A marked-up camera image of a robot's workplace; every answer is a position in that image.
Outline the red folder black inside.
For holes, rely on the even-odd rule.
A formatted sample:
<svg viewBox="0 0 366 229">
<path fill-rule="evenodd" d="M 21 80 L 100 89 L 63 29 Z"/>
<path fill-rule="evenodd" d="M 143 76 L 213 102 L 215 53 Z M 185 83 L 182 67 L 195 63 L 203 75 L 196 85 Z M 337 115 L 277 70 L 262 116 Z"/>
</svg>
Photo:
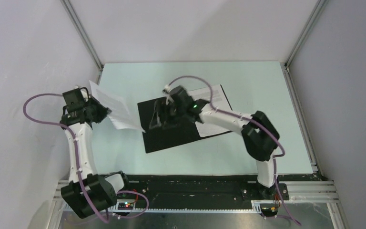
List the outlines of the red folder black inside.
<svg viewBox="0 0 366 229">
<path fill-rule="evenodd" d="M 206 138 L 219 136 L 214 135 L 206 138 L 201 138 L 198 134 L 195 123 L 184 120 L 179 127 L 163 130 L 162 128 L 149 129 L 149 123 L 153 115 L 154 102 L 165 97 L 155 98 L 148 101 L 139 102 L 138 111 L 139 118 L 145 133 L 143 133 L 143 142 L 146 153 L 172 148 L 175 146 L 185 145 Z"/>
</svg>

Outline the printed paper sheet top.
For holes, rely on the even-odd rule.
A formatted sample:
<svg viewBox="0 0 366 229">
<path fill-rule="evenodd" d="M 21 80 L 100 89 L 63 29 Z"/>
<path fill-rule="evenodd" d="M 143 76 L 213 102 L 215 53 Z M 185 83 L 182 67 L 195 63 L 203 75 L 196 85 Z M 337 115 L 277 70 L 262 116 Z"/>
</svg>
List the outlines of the printed paper sheet top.
<svg viewBox="0 0 366 229">
<path fill-rule="evenodd" d="M 90 81 L 90 87 L 92 96 L 111 110 L 108 117 L 116 129 L 134 129 L 145 133 L 138 119 L 130 113 L 124 98 L 112 95 L 93 81 Z"/>
</svg>

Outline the white paper sheet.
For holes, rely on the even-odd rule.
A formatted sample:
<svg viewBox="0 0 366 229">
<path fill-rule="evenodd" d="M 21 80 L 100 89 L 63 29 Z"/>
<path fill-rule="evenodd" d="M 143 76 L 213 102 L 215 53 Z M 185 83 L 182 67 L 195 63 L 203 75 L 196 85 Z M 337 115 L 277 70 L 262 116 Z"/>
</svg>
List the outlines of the white paper sheet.
<svg viewBox="0 0 366 229">
<path fill-rule="evenodd" d="M 201 138 L 214 135 L 224 134 L 226 132 L 236 130 L 233 124 L 234 118 L 220 113 L 221 110 L 232 111 L 227 96 L 220 84 L 209 87 L 191 90 L 188 92 L 194 100 L 205 99 L 210 103 L 203 108 L 200 118 L 202 123 L 195 122 L 198 134 Z"/>
</svg>

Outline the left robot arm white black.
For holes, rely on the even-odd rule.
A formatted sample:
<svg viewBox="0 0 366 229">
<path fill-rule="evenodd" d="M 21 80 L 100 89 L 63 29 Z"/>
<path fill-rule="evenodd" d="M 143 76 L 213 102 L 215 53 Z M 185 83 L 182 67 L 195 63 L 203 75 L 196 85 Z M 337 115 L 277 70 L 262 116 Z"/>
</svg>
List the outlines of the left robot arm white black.
<svg viewBox="0 0 366 229">
<path fill-rule="evenodd" d="M 59 124 L 68 140 L 70 174 L 61 196 L 84 219 L 116 205 L 117 196 L 129 197 L 132 186 L 122 171 L 100 175 L 94 162 L 92 125 L 103 121 L 111 109 L 90 95 L 86 87 L 72 89 L 62 96 L 65 106 Z"/>
</svg>

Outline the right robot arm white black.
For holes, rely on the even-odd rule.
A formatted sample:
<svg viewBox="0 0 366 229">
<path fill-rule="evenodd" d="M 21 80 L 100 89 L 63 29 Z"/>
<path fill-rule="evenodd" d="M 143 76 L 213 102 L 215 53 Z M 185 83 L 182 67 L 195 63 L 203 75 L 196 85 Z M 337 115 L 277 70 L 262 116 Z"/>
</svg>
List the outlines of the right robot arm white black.
<svg viewBox="0 0 366 229">
<path fill-rule="evenodd" d="M 211 99 L 195 100 L 182 86 L 164 92 L 166 98 L 157 99 L 154 103 L 150 129 L 200 123 L 237 133 L 243 138 L 247 153 L 256 160 L 260 197 L 271 199 L 277 194 L 274 151 L 279 147 L 280 135 L 265 113 L 243 114 L 222 110 L 214 106 Z"/>
</svg>

